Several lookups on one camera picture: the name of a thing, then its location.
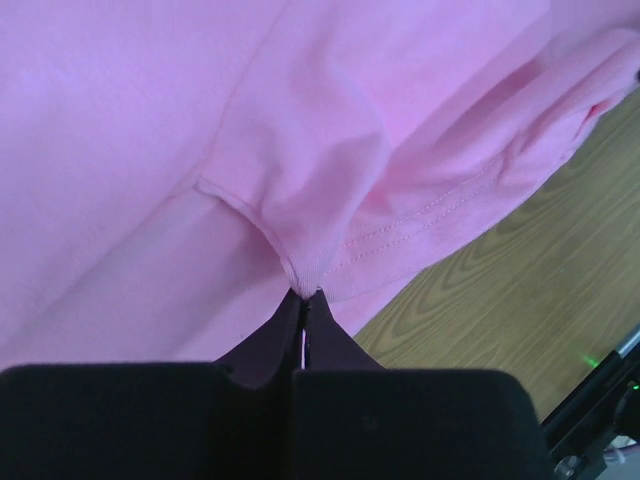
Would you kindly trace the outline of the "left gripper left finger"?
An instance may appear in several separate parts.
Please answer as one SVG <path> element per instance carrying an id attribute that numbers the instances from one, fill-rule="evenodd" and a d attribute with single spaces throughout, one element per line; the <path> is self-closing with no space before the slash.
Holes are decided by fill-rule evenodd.
<path id="1" fill-rule="evenodd" d="M 1 375 L 5 479 L 278 479 L 303 300 L 214 362 L 31 364 Z"/>

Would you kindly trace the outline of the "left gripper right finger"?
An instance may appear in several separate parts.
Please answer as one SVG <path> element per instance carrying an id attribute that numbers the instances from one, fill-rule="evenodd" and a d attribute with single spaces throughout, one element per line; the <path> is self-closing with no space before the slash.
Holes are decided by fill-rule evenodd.
<path id="1" fill-rule="evenodd" d="M 535 409 L 513 376 L 486 369 L 385 369 L 304 303 L 292 380 L 295 479 L 551 479 Z"/>

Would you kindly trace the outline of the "pink t-shirt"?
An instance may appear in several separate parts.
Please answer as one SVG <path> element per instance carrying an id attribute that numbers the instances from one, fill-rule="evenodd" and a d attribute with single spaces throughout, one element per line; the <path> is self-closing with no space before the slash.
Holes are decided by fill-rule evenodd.
<path id="1" fill-rule="evenodd" d="M 635 87 L 635 1 L 5 1 L 1 364 L 349 333 Z"/>

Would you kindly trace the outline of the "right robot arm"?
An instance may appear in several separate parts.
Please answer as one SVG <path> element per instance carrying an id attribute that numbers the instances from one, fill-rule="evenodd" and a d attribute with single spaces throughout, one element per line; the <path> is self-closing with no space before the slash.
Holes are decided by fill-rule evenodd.
<path id="1" fill-rule="evenodd" d="M 639 329 L 542 422 L 557 479 L 596 479 L 639 453 Z"/>

